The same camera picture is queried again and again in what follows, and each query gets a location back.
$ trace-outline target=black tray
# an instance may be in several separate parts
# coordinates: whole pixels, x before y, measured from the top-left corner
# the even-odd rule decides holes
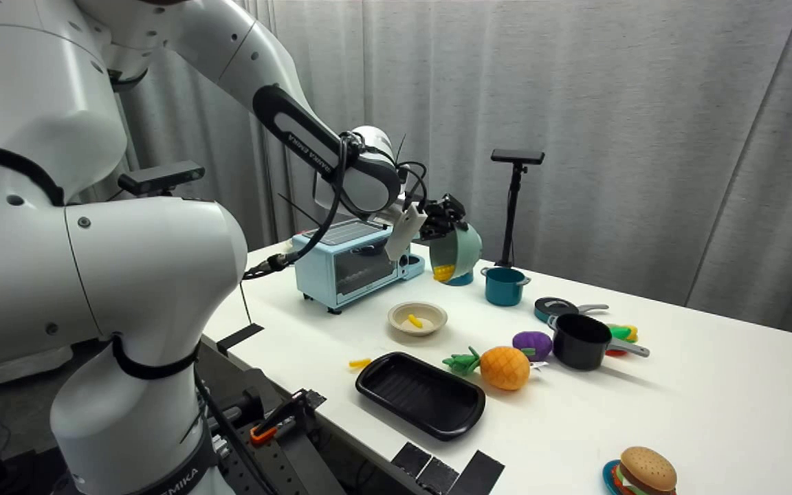
[[[485,410],[481,388],[405,352],[365,366],[356,390],[440,441],[464,435]]]

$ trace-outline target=white table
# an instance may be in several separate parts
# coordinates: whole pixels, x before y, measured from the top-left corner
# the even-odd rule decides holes
[[[254,265],[284,250],[249,254]],[[422,245],[412,248],[424,258]],[[481,262],[482,266],[491,263]],[[792,493],[792,334],[646,300],[534,272],[516,307],[484,298],[484,278],[465,287],[427,272],[358,301],[333,316],[296,289],[292,269],[244,282],[252,320],[265,329],[230,349],[230,360],[255,366],[286,391],[312,388],[327,397],[318,414],[343,430],[382,466],[406,441],[460,472],[481,450],[505,465],[492,493],[604,494],[601,469],[624,448],[641,445],[678,470],[678,493]],[[649,358],[606,357],[594,372],[575,372],[554,357],[518,392],[471,380],[487,393],[485,412],[466,435],[440,442],[355,390],[348,361],[405,351],[434,366],[468,345],[480,352],[510,345],[523,330],[550,330],[534,317],[534,300],[604,303],[607,323],[638,326]],[[406,300],[443,307],[447,326],[427,338],[387,328],[387,311]],[[235,291],[204,329],[215,342],[246,325]]]

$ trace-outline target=black pot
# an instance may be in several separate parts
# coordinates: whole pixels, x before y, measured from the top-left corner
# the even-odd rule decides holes
[[[550,316],[547,323],[555,331],[552,354],[572,369],[597,369],[610,349],[631,352],[643,358],[650,356],[646,347],[614,339],[609,327],[584,314]]]

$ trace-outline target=toaster oven window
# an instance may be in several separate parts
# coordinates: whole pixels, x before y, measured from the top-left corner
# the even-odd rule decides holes
[[[335,287],[339,294],[350,294],[396,270],[384,251],[386,239],[335,255]]]

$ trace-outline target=blue pot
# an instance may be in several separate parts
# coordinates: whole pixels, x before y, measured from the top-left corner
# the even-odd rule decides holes
[[[511,267],[484,267],[485,298],[496,306],[515,306],[521,301],[521,292],[531,282],[524,273]]]

